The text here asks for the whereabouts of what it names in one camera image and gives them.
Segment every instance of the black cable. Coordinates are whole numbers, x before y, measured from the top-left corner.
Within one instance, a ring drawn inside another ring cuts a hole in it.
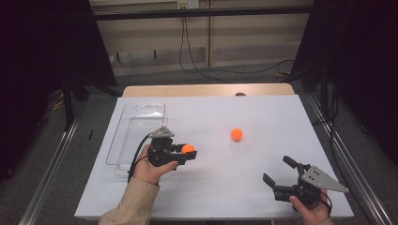
[[[317,118],[316,120],[314,120],[311,124],[314,125],[320,125],[320,124],[326,124],[329,121],[329,118],[327,116],[325,116],[324,114]]]
[[[146,141],[146,139],[148,139],[149,134],[146,134],[146,136],[143,138],[143,140],[140,142],[140,144],[138,145],[137,150],[135,151],[135,155],[134,158],[132,159],[131,162],[131,166],[130,166],[130,170],[129,170],[129,178],[127,180],[127,182],[130,181],[132,175],[134,174],[134,169],[135,169],[135,165],[137,165],[137,162],[135,162],[135,160],[137,160],[138,158],[138,154],[140,153],[141,148],[143,147],[144,142]]]
[[[64,104],[64,96],[63,95],[61,95],[59,97],[59,99],[55,102],[55,104],[53,104],[53,106],[47,108],[45,110],[45,112],[48,112],[48,111],[51,111],[51,110],[55,111],[55,110],[59,109],[59,107],[61,107],[62,104]]]
[[[331,102],[331,106],[330,106],[330,108],[331,108],[331,117],[330,117],[330,120],[329,120],[329,124],[330,124],[329,148],[330,148],[330,152],[331,152],[331,154],[333,156],[333,159],[334,159],[334,161],[336,163],[336,167],[337,167],[340,175],[342,176],[342,179],[343,179],[344,183],[347,185],[347,188],[349,190],[352,190],[351,186],[348,184],[348,182],[345,179],[345,176],[344,176],[344,174],[342,172],[342,169],[340,167],[339,161],[337,160],[336,154],[334,152],[334,147],[333,147],[333,135],[335,133],[334,119],[335,119],[335,117],[336,117],[336,115],[337,115],[337,113],[339,111],[338,110],[339,109],[338,102],[339,102],[339,100],[338,100],[338,90],[336,88],[336,85],[334,85],[333,86],[333,93],[332,93],[332,102]],[[365,213],[365,210],[363,209],[363,207],[360,205],[360,202],[358,201],[357,196],[354,194],[353,191],[350,191],[350,193],[351,193],[352,197],[354,198],[354,201],[357,203],[358,207],[360,208],[360,211],[365,216],[365,218],[368,221],[368,223],[372,225],[371,220],[369,219],[369,217]]]
[[[275,83],[279,79],[279,64],[277,64],[277,70],[276,70],[276,78],[273,80],[271,83]]]
[[[227,73],[237,73],[237,74],[255,74],[255,73],[265,72],[265,71],[268,71],[268,70],[270,70],[270,69],[272,69],[272,68],[277,67],[277,68],[278,68],[278,73],[279,73],[279,65],[280,65],[280,64],[285,63],[285,62],[294,62],[294,61],[295,61],[294,59],[286,59],[286,60],[283,60],[283,61],[277,63],[276,65],[274,65],[274,66],[272,66],[272,67],[267,67],[267,68],[260,69],[260,70],[257,70],[257,71],[252,71],[252,72],[233,71],[233,70],[226,70],[226,69],[198,69],[198,68],[196,67],[196,65],[194,64],[194,61],[193,61],[193,56],[192,56],[192,53],[191,53],[190,38],[189,38],[189,35],[188,35],[188,25],[187,25],[187,20],[186,20],[185,17],[182,19],[182,22],[183,22],[183,24],[182,24],[181,46],[180,46],[180,50],[179,50],[179,64],[180,64],[182,70],[184,70],[184,71],[186,71],[186,72],[189,72],[189,73],[199,73],[199,74],[201,74],[202,76],[207,77],[207,78],[210,78],[210,79],[215,79],[215,80],[218,80],[218,81],[221,81],[221,82],[230,83],[230,82],[225,81],[225,80],[222,80],[222,79],[218,79],[218,78],[214,78],[214,77],[209,77],[209,76],[207,76],[207,75],[202,74],[201,72],[227,72]],[[184,45],[184,34],[185,34],[186,39],[187,39],[187,42],[188,42],[188,49],[189,49],[189,52],[190,52],[191,61],[192,61],[193,67],[195,68],[195,71],[186,70],[186,69],[182,66],[181,54],[182,54],[182,47],[183,47],[183,45]]]
[[[182,67],[182,63],[181,63],[181,52],[182,52],[182,46],[183,46],[183,44],[184,44],[184,33],[185,33],[185,35],[186,35],[186,37],[187,37],[188,49],[189,49],[189,51],[190,51],[190,56],[191,56],[191,61],[192,61],[193,67],[194,67],[195,70],[196,70],[195,72],[188,71],[188,70],[186,70],[184,67]],[[188,38],[187,19],[186,19],[185,17],[182,18],[182,38],[181,38],[181,48],[180,48],[180,50],[179,50],[179,65],[181,66],[182,70],[184,70],[184,71],[186,71],[186,72],[189,72],[189,73],[196,73],[196,72],[197,72],[197,73],[199,73],[200,75],[202,75],[202,76],[205,77],[205,78],[213,79],[213,80],[220,81],[220,82],[223,82],[223,83],[230,83],[230,82],[225,81],[225,80],[223,80],[223,79],[219,79],[219,78],[207,76],[207,75],[203,74],[203,73],[196,67],[196,65],[195,65],[195,63],[194,63],[194,61],[193,61],[193,56],[192,56],[192,52],[191,52],[190,39]]]
[[[138,158],[138,160],[135,162],[135,165],[137,165],[137,163],[138,163],[139,161],[141,161],[142,159],[144,159],[144,158],[148,158],[148,156],[144,156],[144,157]]]
[[[54,94],[53,96],[47,98],[48,101],[53,100],[55,97],[59,96],[60,94],[62,94],[62,91],[59,91],[58,93]]]
[[[323,204],[328,208],[329,217],[330,217],[331,209],[333,208],[333,203],[331,203],[331,199],[329,198],[329,196],[328,196],[327,194],[325,194],[325,193],[322,192],[322,191],[321,191],[321,194],[325,195],[325,196],[328,198],[329,202],[330,202],[330,205],[328,205],[327,202],[325,202],[325,201],[323,201],[323,199],[319,198],[319,201],[320,201],[321,203],[323,203]]]

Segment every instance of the gray carpet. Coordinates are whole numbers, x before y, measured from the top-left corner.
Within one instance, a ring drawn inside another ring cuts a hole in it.
[[[280,72],[289,71],[292,62],[280,66]],[[267,68],[267,65],[225,67],[223,69],[239,71],[258,71]],[[275,76],[277,68],[264,72],[251,74],[236,74],[226,72],[203,72],[206,76],[217,77],[230,83],[272,83],[280,80]],[[222,83],[203,77],[197,73],[185,71],[171,71],[145,75],[117,77],[118,88],[123,90],[129,85],[153,84],[182,84],[182,83]],[[300,87],[300,81],[292,82],[295,92],[299,94],[310,120],[317,117],[310,104],[307,93]],[[86,221],[73,216],[78,202],[83,194],[97,153],[100,149],[102,138],[111,118],[116,98],[109,97],[101,91],[87,87],[90,99],[86,103],[74,101],[75,108],[84,106],[83,117],[75,131],[74,138],[65,153],[57,171],[51,189],[42,205],[36,224],[97,224],[96,221]],[[35,193],[39,182],[49,165],[54,150],[63,135],[65,114],[62,108],[57,111],[48,111],[41,119],[36,138],[31,143],[26,155],[19,166],[14,170],[13,177],[0,184],[0,224],[18,224],[32,195]],[[398,221],[395,212],[398,212],[398,167],[390,162],[380,150],[377,141],[370,134],[366,134],[344,100],[340,100],[339,114],[335,120],[337,132],[342,137],[345,145],[356,160],[361,171],[369,181],[378,198],[387,209],[390,218]],[[353,198],[357,196],[359,204],[375,224],[372,214],[354,188],[346,168],[339,161],[342,173],[338,171],[336,162],[329,149],[329,138],[321,126],[314,126],[314,130],[322,143],[329,161],[336,174],[345,177],[352,193],[347,194],[347,199],[355,216],[335,220],[336,224],[368,224],[358,204]],[[276,221],[277,224],[299,224],[297,220]],[[153,222],[154,225],[175,224],[173,222]],[[203,222],[179,222],[178,224],[204,224]],[[265,221],[229,221],[226,224],[268,224]]]

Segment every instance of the black pole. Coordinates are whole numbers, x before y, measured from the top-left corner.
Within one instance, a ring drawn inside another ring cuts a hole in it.
[[[93,14],[74,14],[58,17],[60,20],[136,20],[157,18],[182,18],[182,17],[212,17],[212,16],[244,16],[244,15],[273,15],[273,14],[305,14],[310,13],[312,7],[244,7],[244,8],[198,8],[198,9],[173,9],[153,11],[127,11],[127,12],[95,12]]]
[[[322,78],[321,78],[321,110],[326,118],[329,118],[329,88],[328,88],[328,73],[326,69],[322,68]]]
[[[65,74],[62,75],[62,93],[64,95],[65,117],[66,117],[66,124],[64,130],[68,131],[70,125],[73,122],[73,109],[72,109],[72,100],[70,96],[69,81],[68,77]]]

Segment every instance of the white table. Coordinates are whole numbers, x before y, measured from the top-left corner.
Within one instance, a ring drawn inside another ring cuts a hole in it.
[[[98,219],[119,203],[127,185],[105,161],[126,104],[163,103],[174,143],[191,143],[198,151],[175,172],[161,178],[153,219],[296,218],[288,202],[274,201],[263,173],[277,185],[292,186],[298,173],[282,159],[318,166],[336,178],[298,96],[122,97],[118,100],[99,155],[75,217]],[[229,137],[241,128],[243,139]],[[343,193],[330,191],[331,215],[352,217]]]

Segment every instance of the wall outlet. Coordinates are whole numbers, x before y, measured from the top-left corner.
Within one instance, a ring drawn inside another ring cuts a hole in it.
[[[188,0],[176,1],[176,9],[188,9]]]
[[[189,9],[199,8],[199,0],[188,0],[188,8]]]
[[[178,0],[176,1],[177,9],[193,9],[199,8],[199,0]]]

